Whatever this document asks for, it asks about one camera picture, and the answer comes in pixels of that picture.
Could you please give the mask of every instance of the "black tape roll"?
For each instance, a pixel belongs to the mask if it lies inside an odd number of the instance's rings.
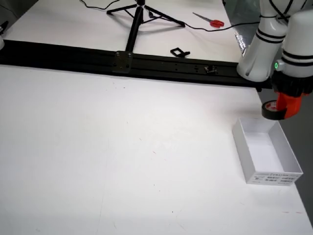
[[[265,102],[262,105],[262,116],[269,120],[283,120],[285,119],[287,109],[278,111],[276,109],[276,100]]]

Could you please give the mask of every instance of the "black cable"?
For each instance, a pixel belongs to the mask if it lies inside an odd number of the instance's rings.
[[[6,9],[6,10],[12,12],[12,14],[13,14],[16,18],[18,18],[18,16],[15,15],[15,13],[14,13],[12,10],[10,10],[9,8],[7,8],[7,7],[5,7],[5,6],[1,5],[1,4],[0,4],[0,6],[3,7],[4,9]]]
[[[287,19],[286,16],[284,16],[284,14],[276,7],[276,5],[273,3],[273,0],[269,0],[271,6],[274,8],[274,10],[280,15],[280,17],[286,22],[288,23],[289,20]]]
[[[227,28],[214,29],[214,30],[207,30],[207,29],[205,29],[205,28],[195,28],[195,27],[192,27],[192,26],[186,24],[185,22],[183,22],[183,23],[184,23],[185,25],[187,25],[188,27],[192,28],[192,29],[200,29],[200,30],[204,30],[204,31],[206,31],[206,32],[216,32],[216,31],[228,30],[228,29],[230,29],[230,28],[233,28],[233,27],[236,27],[236,26],[240,26],[240,25],[245,25],[245,24],[258,24],[258,23],[260,23],[260,22],[237,23],[237,24],[234,24],[234,25],[232,25],[232,26],[230,26],[230,27],[227,27]]]
[[[85,7],[87,7],[87,8],[98,9],[98,10],[106,10],[106,9],[108,9],[108,7],[111,6],[113,3],[118,2],[118,1],[120,1],[120,0],[115,0],[115,1],[111,2],[111,3],[110,3],[109,5],[107,5],[107,7],[105,7],[105,8],[101,8],[101,7],[97,7],[97,6],[88,6],[88,5],[84,2],[84,0],[79,0],[79,1],[81,1],[81,2],[85,5]]]

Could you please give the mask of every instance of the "metal bracket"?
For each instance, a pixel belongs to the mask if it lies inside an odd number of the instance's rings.
[[[112,72],[129,73],[131,71],[133,53],[129,51],[117,51],[113,60]]]

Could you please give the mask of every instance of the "white table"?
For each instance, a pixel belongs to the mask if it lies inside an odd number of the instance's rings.
[[[206,23],[193,11],[229,24],[219,0],[149,5],[195,26]],[[131,21],[118,15],[41,0],[6,38],[123,50]],[[135,53],[240,56],[232,29],[168,27],[141,27]],[[245,183],[231,128],[260,105],[248,88],[1,66],[0,234],[313,234],[295,186]]]

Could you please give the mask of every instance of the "cardboard box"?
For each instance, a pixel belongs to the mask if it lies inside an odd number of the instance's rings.
[[[240,118],[233,136],[248,184],[289,186],[303,174],[279,122]]]

